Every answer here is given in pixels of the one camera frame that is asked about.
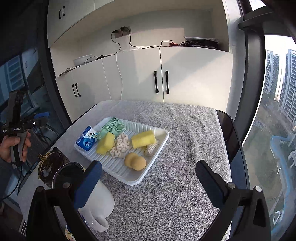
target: round beige sponge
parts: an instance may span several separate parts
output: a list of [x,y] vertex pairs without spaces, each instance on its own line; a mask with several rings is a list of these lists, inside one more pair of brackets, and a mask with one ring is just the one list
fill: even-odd
[[136,171],[142,170],[143,168],[146,167],[146,160],[145,160],[145,158],[142,157],[142,156],[132,158],[132,160],[131,160],[131,167],[133,169],[135,169]]
[[134,152],[131,152],[129,154],[126,155],[126,157],[124,158],[124,164],[127,166],[127,167],[131,167],[131,161],[136,158],[136,157],[139,157],[138,154],[134,153]]

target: ribbed plastic tray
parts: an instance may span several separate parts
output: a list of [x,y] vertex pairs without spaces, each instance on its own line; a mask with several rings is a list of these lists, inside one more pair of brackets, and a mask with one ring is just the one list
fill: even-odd
[[[106,124],[112,117],[109,116],[105,119],[103,119],[100,123],[98,123],[96,126],[93,127],[93,129],[97,132],[101,130],[104,124]],[[105,155],[100,155],[96,153],[96,147],[98,145],[98,142],[89,150],[85,151],[81,147],[79,147],[76,142],[74,144],[74,148],[81,153],[84,157],[86,157],[88,160],[98,160],[102,163],[103,170],[110,174],[111,176],[115,177],[119,181],[129,185],[137,185],[142,181],[144,176],[149,171],[150,167],[152,166],[153,162],[157,158],[158,154],[160,153],[161,149],[165,145],[165,143],[168,140],[169,132],[165,129],[160,129],[153,126],[147,126],[140,123],[128,121],[128,120],[122,120],[122,123],[124,124],[124,133],[128,135],[128,138],[131,139],[131,137],[135,134],[142,133],[144,131],[153,130],[155,138],[160,141],[160,144],[158,145],[158,149],[155,151],[155,154],[153,156],[145,156],[144,155],[144,148],[132,148],[128,153],[134,152],[137,153],[139,156],[143,156],[146,159],[147,165],[146,167],[141,171],[135,171],[132,168],[129,168],[124,165],[124,159],[123,158],[112,158],[107,152]]]

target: electrical outlet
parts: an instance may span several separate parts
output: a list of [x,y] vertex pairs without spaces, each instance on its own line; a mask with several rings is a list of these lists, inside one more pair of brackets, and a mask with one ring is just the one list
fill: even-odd
[[118,29],[117,31],[118,31],[118,33],[114,33],[114,37],[116,39],[122,37],[122,31],[120,29]]
[[131,27],[127,26],[127,28],[129,29],[129,31],[126,28],[124,28],[124,30],[122,31],[122,36],[126,36],[131,33]]

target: blue box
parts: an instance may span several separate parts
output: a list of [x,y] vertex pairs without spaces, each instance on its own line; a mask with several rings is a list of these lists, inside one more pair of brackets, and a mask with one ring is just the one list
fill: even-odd
[[76,143],[84,150],[89,151],[98,140],[98,137],[99,134],[90,126],[88,126],[77,139]]

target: green cloth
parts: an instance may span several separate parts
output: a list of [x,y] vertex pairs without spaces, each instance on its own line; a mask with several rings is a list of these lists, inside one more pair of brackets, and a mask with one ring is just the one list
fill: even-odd
[[99,140],[101,140],[107,132],[111,132],[115,135],[115,138],[124,130],[124,124],[116,117],[112,117],[100,130]]

